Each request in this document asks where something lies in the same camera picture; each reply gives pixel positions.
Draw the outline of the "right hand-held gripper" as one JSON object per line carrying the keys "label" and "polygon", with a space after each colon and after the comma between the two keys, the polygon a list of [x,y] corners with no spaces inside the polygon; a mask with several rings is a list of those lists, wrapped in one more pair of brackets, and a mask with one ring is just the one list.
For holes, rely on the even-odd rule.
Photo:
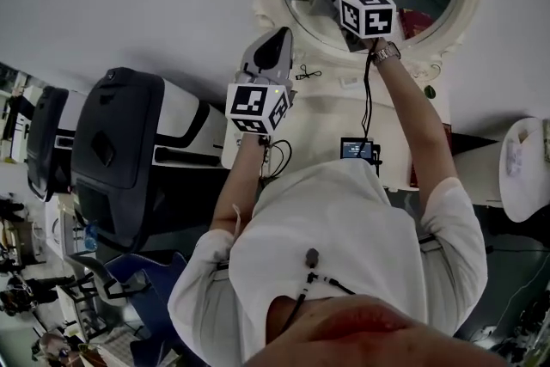
{"label": "right hand-held gripper", "polygon": [[393,0],[339,0],[339,22],[348,50],[360,52],[362,40],[390,36],[396,10]]}

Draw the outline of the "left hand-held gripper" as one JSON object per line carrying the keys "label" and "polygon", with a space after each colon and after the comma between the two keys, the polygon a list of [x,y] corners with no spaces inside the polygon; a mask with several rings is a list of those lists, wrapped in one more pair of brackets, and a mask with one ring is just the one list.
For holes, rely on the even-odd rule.
{"label": "left hand-held gripper", "polygon": [[259,37],[244,52],[228,86],[225,115],[238,131],[272,135],[291,108],[296,92],[290,72],[294,38],[288,27]]}

